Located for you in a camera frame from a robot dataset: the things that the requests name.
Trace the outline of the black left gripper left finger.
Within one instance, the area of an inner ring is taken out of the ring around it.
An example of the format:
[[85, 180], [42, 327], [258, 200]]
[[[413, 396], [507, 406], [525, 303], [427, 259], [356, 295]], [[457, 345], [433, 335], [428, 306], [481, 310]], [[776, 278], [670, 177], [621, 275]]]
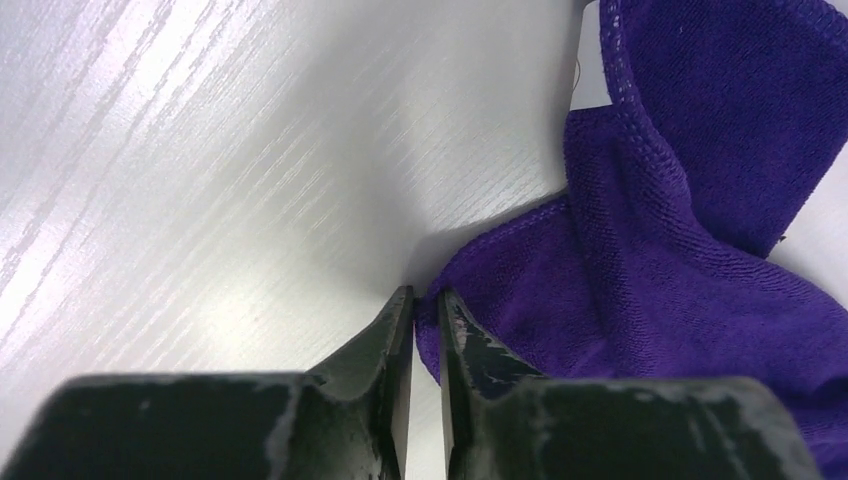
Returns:
[[5, 479], [399, 479], [414, 293], [304, 372], [93, 375], [57, 388]]

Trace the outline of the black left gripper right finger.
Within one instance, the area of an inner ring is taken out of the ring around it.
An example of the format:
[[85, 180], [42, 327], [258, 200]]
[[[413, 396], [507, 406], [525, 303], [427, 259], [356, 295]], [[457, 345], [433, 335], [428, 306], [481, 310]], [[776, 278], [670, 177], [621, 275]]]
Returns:
[[438, 298], [451, 479], [817, 479], [793, 419], [762, 384], [554, 379]]

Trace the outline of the purple cloth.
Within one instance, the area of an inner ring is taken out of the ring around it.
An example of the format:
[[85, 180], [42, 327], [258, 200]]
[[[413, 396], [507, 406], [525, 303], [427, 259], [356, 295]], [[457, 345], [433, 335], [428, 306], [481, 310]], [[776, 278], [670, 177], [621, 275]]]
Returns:
[[458, 251], [437, 296], [560, 377], [745, 376], [847, 475], [847, 312], [768, 261], [847, 141], [847, 19], [825, 1], [602, 1], [609, 99], [573, 108], [564, 194]]

